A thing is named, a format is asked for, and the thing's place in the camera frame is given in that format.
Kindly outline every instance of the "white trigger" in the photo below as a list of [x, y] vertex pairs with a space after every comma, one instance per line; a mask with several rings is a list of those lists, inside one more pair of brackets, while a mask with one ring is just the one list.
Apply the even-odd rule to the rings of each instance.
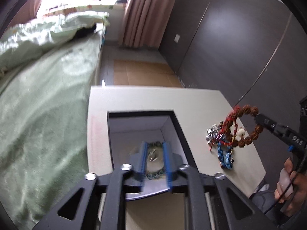
[[[279, 174], [279, 184], [281, 190], [284, 192], [289, 183], [291, 182], [289, 173], [283, 168]], [[289, 195], [293, 193], [293, 186], [291, 185], [288, 191], [285, 193], [285, 197], [287, 198]]]

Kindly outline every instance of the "jewelry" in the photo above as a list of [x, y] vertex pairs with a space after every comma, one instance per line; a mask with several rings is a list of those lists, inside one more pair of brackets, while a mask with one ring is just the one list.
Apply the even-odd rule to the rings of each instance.
[[146, 158], [146, 176], [149, 180], [161, 178], [165, 172], [163, 170], [163, 149], [160, 142], [148, 144], [148, 154]]
[[[251, 133], [251, 136], [244, 138], [246, 130], [244, 128], [240, 128], [238, 130], [237, 118], [242, 117], [244, 114], [250, 114], [253, 117], [258, 115], [258, 108], [251, 107], [249, 105], [245, 105], [243, 108], [236, 106], [232, 112], [229, 113], [225, 121], [221, 121], [219, 125], [214, 124], [211, 128], [207, 130], [206, 140], [209, 144], [209, 150], [212, 150], [212, 146], [217, 146], [218, 159], [220, 161], [220, 166], [222, 168], [233, 168], [233, 148], [241, 147], [243, 148], [245, 145], [250, 145], [253, 140], [258, 139], [259, 134], [263, 131], [263, 127], [259, 124], [256, 125], [255, 130]], [[234, 123], [234, 133], [231, 134], [230, 127]]]

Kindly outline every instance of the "floor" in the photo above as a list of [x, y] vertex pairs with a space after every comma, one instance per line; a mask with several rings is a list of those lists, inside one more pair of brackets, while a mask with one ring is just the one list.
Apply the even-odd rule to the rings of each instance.
[[182, 87], [158, 50], [103, 46], [100, 84]]

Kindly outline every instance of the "cable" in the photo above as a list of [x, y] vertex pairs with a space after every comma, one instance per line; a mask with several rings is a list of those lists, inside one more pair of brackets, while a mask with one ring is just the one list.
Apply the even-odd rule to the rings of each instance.
[[239, 101], [233, 106], [233, 107], [236, 107], [238, 105], [238, 103], [241, 102], [241, 100], [246, 96], [246, 94], [248, 94], [248, 92], [254, 87], [254, 85], [257, 83], [257, 81], [260, 79], [260, 77], [262, 76], [262, 74], [265, 72], [266, 68], [268, 67], [268, 65], [270, 64], [271, 60], [273, 59], [275, 53], [277, 52], [280, 44], [282, 43], [282, 40], [284, 39], [284, 36], [288, 30], [288, 27], [289, 27], [289, 24], [290, 24], [290, 21], [291, 21], [291, 18], [292, 18], [292, 13], [290, 12], [290, 15], [289, 15], [289, 18], [288, 18], [288, 21], [287, 21], [287, 24], [286, 24], [286, 27], [285, 27], [285, 30], [279, 40], [279, 43], [277, 45], [277, 47], [275, 48], [271, 58], [269, 59], [268, 63], [266, 64], [266, 66], [263, 68], [263, 70], [261, 71], [261, 73], [259, 74], [259, 76], [256, 78], [256, 81], [253, 83], [253, 85], [248, 89], [248, 91], [246, 93], [243, 94], [243, 96], [239, 99]]
[[298, 176], [298, 174], [300, 173], [305, 161], [306, 161], [306, 158], [307, 158], [307, 151], [305, 152], [304, 154], [304, 157], [302, 159], [302, 161], [300, 162], [300, 165], [297, 169], [297, 173], [296, 175], [292, 178], [291, 182], [289, 183], [289, 185], [287, 186], [287, 188], [285, 189], [285, 191], [280, 195], [280, 197], [277, 199], [277, 201], [271, 205], [265, 212], [264, 214], [267, 214], [267, 212], [269, 212], [273, 207], [275, 207], [277, 205], [277, 203], [280, 202], [280, 200], [284, 197], [284, 195], [286, 194], [286, 192], [288, 191], [289, 187], [293, 184], [294, 180], [296, 179], [296, 177]]

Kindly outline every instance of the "screw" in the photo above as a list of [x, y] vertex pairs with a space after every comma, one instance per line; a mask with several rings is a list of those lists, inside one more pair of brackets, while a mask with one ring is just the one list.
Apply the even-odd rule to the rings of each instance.
[[92, 181], [92, 180], [94, 180], [96, 178], [96, 174], [94, 174], [94, 173], [87, 173], [84, 177], [85, 177], [85, 179]]
[[132, 165], [131, 164], [123, 164], [120, 167], [121, 170], [131, 170], [132, 169]]
[[225, 175], [222, 173], [216, 173], [214, 174], [215, 179], [217, 180], [224, 180], [225, 179]]
[[187, 167], [189, 167], [190, 165], [186, 165], [186, 164], [184, 164], [184, 165], [182, 165], [179, 169], [180, 170], [185, 170]]

